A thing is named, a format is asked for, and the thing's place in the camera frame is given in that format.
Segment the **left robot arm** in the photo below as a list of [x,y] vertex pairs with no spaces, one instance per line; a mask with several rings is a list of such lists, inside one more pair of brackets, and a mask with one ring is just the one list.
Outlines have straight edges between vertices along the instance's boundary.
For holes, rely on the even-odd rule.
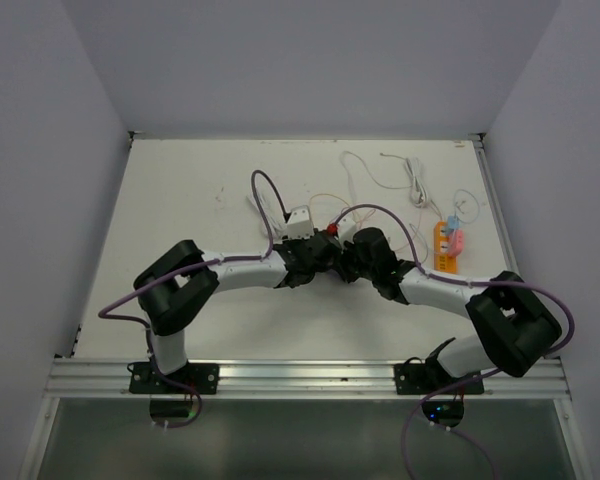
[[325,231],[308,239],[285,240],[267,257],[203,251],[182,240],[145,269],[133,283],[151,326],[156,365],[152,379],[165,392],[181,390],[188,379],[184,330],[212,295],[246,288],[295,288],[335,267],[342,254]]

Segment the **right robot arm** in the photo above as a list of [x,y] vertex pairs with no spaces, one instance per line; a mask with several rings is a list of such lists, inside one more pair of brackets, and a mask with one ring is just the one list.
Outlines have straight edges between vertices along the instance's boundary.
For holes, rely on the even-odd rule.
[[471,335],[444,341],[421,365],[403,364],[403,375],[423,389],[448,392],[489,369],[520,378],[562,335],[558,320],[513,272],[478,281],[437,275],[399,259],[375,227],[356,232],[341,245],[347,282],[364,278],[389,301],[434,308],[472,324]]

